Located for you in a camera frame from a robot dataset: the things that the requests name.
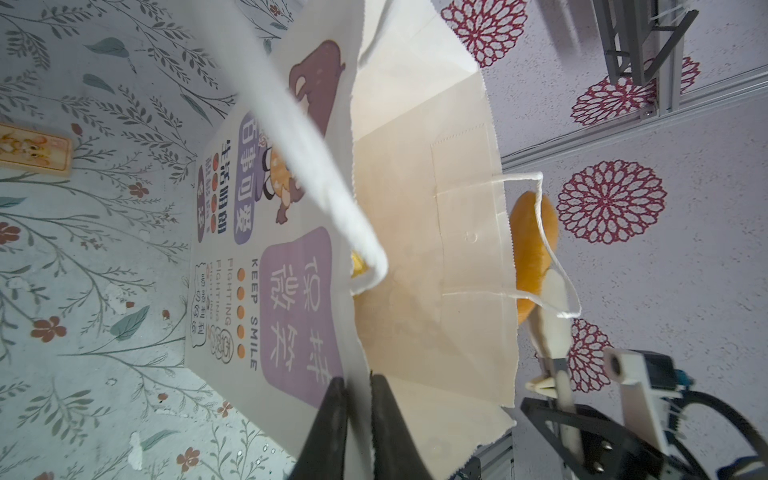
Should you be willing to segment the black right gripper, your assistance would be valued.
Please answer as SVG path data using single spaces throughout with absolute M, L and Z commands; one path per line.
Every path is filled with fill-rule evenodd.
M 670 479 L 672 468 L 659 450 L 596 409 L 576 407 L 567 362 L 573 318 L 566 281 L 556 269 L 545 272 L 538 300 L 528 322 L 546 373 L 527 387 L 557 408 L 525 398 L 522 413 L 579 479 Z

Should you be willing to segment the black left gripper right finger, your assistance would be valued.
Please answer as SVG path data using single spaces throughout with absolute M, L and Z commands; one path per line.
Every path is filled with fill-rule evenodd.
M 376 480 L 429 480 L 432 478 L 384 375 L 372 374 L 371 428 Z

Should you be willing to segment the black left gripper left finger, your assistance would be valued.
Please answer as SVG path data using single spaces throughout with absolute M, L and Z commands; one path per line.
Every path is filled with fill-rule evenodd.
M 347 428 L 348 394 L 345 381 L 342 377 L 334 377 L 289 479 L 343 479 Z

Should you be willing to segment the brown bread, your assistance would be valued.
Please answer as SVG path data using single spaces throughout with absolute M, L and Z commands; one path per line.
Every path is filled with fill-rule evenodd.
M 516 287 L 518 290 L 540 295 L 543 279 L 552 259 L 538 230 L 535 200 L 535 192 L 523 193 L 516 201 L 509 221 L 514 250 Z M 559 222 L 557 212 L 546 196 L 542 196 L 541 218 L 546 239 L 554 251 L 557 248 Z M 531 300 L 517 300 L 518 324 L 525 322 L 535 306 Z

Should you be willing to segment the white printed paper bag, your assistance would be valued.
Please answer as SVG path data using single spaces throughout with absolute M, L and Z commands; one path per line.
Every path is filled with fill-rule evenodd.
M 514 424 L 514 176 L 479 65 L 429 1 L 311 1 L 274 49 L 234 1 L 182 9 L 237 93 L 195 167 L 186 366 L 295 461 L 342 377 L 343 479 L 375 479 L 384 375 L 451 477 Z

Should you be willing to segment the long yellow braided bread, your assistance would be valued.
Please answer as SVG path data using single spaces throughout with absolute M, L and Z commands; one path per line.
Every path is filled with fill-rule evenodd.
M 363 275 L 368 271 L 367 264 L 356 252 L 353 252 L 351 254 L 351 258 L 353 263 L 353 271 L 352 271 L 353 278 Z

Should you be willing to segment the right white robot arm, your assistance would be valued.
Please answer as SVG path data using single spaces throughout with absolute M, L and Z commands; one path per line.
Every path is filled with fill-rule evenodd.
M 598 370 L 618 389 L 616 418 L 576 399 L 577 309 L 569 279 L 550 268 L 527 324 L 543 371 L 521 412 L 566 479 L 764 479 L 767 439 L 744 414 L 696 388 L 665 354 L 601 346 Z

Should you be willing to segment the small orange tiger sticker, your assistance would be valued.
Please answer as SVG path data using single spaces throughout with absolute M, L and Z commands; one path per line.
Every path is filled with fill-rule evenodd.
M 9 124 L 1 124 L 1 166 L 69 177 L 72 141 Z

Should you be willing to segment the grey metal wall shelf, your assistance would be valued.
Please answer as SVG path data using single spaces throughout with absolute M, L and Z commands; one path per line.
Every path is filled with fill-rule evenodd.
M 688 1 L 595 0 L 607 80 L 646 86 L 682 46 L 699 16 Z

